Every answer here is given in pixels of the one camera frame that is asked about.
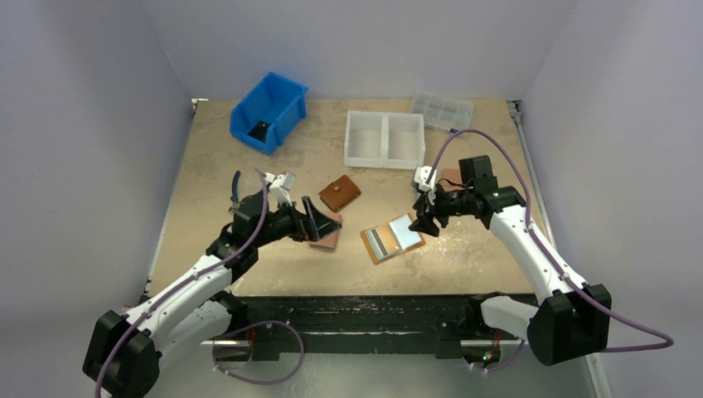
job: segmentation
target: blue plastic bin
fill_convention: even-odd
[[[230,133],[267,155],[305,119],[308,87],[269,72],[232,110]]]

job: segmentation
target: cable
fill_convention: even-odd
[[[583,300],[585,300],[587,303],[598,309],[601,313],[604,313],[608,315],[609,317],[631,327],[639,330],[640,332],[644,332],[646,334],[650,334],[655,337],[659,337],[664,340],[664,342],[659,342],[659,343],[653,343],[653,344],[643,344],[643,345],[637,345],[637,346],[627,346],[627,347],[611,347],[611,348],[606,348],[602,352],[635,352],[635,351],[648,351],[648,350],[658,350],[661,348],[667,348],[671,347],[674,345],[674,339],[669,336],[668,334],[664,332],[660,332],[654,328],[650,328],[648,326],[642,325],[641,323],[634,322],[630,320],[629,318],[625,318],[623,315],[619,313],[615,313],[614,311],[605,308],[601,303],[595,301],[592,299],[590,296],[588,296],[579,286],[577,286],[574,281],[569,278],[569,275],[564,271],[564,269],[561,267],[559,264],[559,261],[557,261],[553,255],[547,250],[546,246],[542,241],[539,239],[537,236],[536,232],[534,231],[533,227],[534,224],[530,223],[531,220],[531,206],[532,206],[532,198],[530,196],[530,191],[527,189],[527,184],[525,183],[525,179],[522,177],[522,174],[520,174],[520,171],[517,169],[517,166],[515,162],[512,161],[512,158],[510,155],[508,155],[507,151],[501,144],[496,141],[493,137],[488,135],[487,133],[484,133],[481,130],[478,129],[464,129],[464,130],[459,130],[454,133],[452,133],[447,140],[444,142],[444,145],[442,145],[442,148],[439,149],[439,153],[437,153],[437,157],[434,159],[434,163],[432,165],[432,170],[429,172],[429,176],[426,180],[427,183],[430,182],[432,176],[434,175],[434,171],[437,169],[437,165],[439,164],[439,159],[442,157],[442,154],[444,153],[444,150],[446,147],[449,145],[449,143],[457,138],[460,134],[463,133],[476,133],[478,135],[483,136],[485,139],[490,141],[503,155],[503,157],[507,160],[507,162],[510,164],[510,167],[512,168],[512,171],[515,173],[517,180],[520,182],[520,185],[522,187],[522,191],[525,193],[525,228],[529,231],[530,237],[532,238],[533,241],[535,241],[535,244],[537,244],[537,247],[540,248],[540,251],[542,252],[543,255],[550,261],[550,263],[554,266],[554,269],[556,272],[561,276],[561,278],[566,282],[566,284],[569,285]]]
[[[234,259],[236,256],[240,255],[244,250],[246,250],[251,243],[256,239],[256,236],[259,234],[261,231],[261,228],[264,226],[264,219],[266,218],[266,213],[269,212],[269,193],[268,193],[268,188],[266,186],[266,178],[264,177],[264,174],[256,168],[256,173],[259,175],[259,179],[261,180],[261,191],[264,194],[264,200],[262,208],[261,208],[261,217],[259,217],[259,223],[256,225],[256,228],[254,229],[254,232],[251,234],[249,239],[239,248],[237,249],[232,255],[229,257],[225,258],[224,260],[218,261],[214,263],[213,265],[210,265],[209,267],[204,268],[200,273],[199,276],[203,276],[206,274],[209,274],[210,272],[214,271],[215,269],[219,268],[222,266],[224,263],[227,261],[230,261]],[[187,284],[191,283],[193,280],[195,280],[195,277],[193,275],[189,276],[188,278],[185,278],[182,280],[180,283],[176,284],[173,286],[173,288],[169,289],[166,293],[164,293],[158,300],[154,302],[149,308],[142,313],[142,315],[137,318],[132,325],[127,328],[127,330],[124,332],[124,334],[119,338],[119,340],[115,343],[114,347],[108,354],[108,357],[105,358],[105,362],[103,363],[103,366],[100,368],[100,373],[98,374],[98,378],[95,380],[95,398],[101,398],[101,389],[103,387],[103,382],[105,380],[105,374],[107,373],[109,364],[114,360],[115,356],[117,355],[117,351],[122,347],[125,341],[127,341],[127,338],[134,332],[139,325],[144,322],[145,319],[147,319],[151,314],[156,311],[157,308],[163,304],[166,300],[171,298],[175,293],[183,289]]]
[[[220,366],[220,364],[217,363],[217,359],[215,358],[215,347],[214,346],[212,348],[212,362],[215,364],[215,368],[212,370],[213,371],[217,370],[225,376],[233,377],[237,380],[244,381],[244,382],[250,383],[250,384],[256,384],[258,386],[271,386],[273,384],[278,384],[280,382],[286,381],[289,378],[293,377],[295,372],[297,372],[298,369],[300,369],[300,367],[303,364],[303,359],[305,359],[305,350],[304,350],[303,338],[300,337],[300,333],[298,333],[298,331],[296,331],[292,326],[288,325],[287,323],[281,322],[281,321],[275,321],[273,319],[269,320],[269,321],[261,321],[261,322],[257,322],[257,323],[252,323],[249,326],[246,326],[244,328],[237,329],[234,332],[225,333],[222,335],[222,337],[234,337],[239,333],[246,332],[250,329],[254,329],[259,326],[263,326],[263,325],[269,324],[269,323],[272,323],[275,325],[280,325],[280,326],[287,328],[289,331],[291,331],[293,333],[295,338],[298,340],[298,345],[300,346],[300,355],[298,356],[298,362],[296,362],[295,366],[293,366],[293,369],[291,369],[291,371],[286,373],[284,376],[281,376],[281,377],[279,377],[277,379],[273,379],[273,380],[255,380],[255,379],[250,379],[249,377],[240,376],[235,373],[232,373],[231,371],[226,370],[224,367]]]

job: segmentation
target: transparent plastic box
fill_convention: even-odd
[[[412,114],[422,114],[424,124],[434,129],[468,129],[473,117],[473,103],[425,92],[415,94]]]
[[[344,165],[415,170],[424,165],[421,114],[347,112]]]

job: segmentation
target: beige table surface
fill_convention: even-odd
[[[504,99],[472,99],[472,127],[491,134],[510,153],[529,181],[515,126]],[[201,102],[173,192],[151,294],[158,293],[203,254],[220,228],[231,221],[230,184],[241,170],[239,196],[260,189],[254,167],[298,177],[296,201],[347,174],[361,195],[340,211],[344,217],[337,250],[329,253],[286,239],[259,249],[259,262],[233,285],[239,295],[460,294],[500,290],[531,292],[526,277],[501,242],[471,216],[454,217],[439,238],[379,265],[371,262],[359,232],[412,211],[412,172],[344,167],[348,110],[407,112],[410,99],[309,99],[308,117],[273,156],[247,148],[229,133],[230,111],[237,101]],[[431,164],[447,133],[425,130],[425,164]],[[457,167],[460,158],[488,154],[501,186],[519,187],[510,166],[483,137],[456,138],[440,167]],[[537,206],[533,216],[541,225]]]

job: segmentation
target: white wall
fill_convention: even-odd
[[[87,396],[99,315],[143,288],[191,104],[139,0],[0,5],[0,385]]]
[[[521,98],[575,0],[145,0],[193,97],[234,99],[269,70],[312,97]]]
[[[565,258],[673,348],[609,354],[616,396],[701,394],[703,3],[580,1],[524,101]],[[654,338],[613,325],[609,345]]]

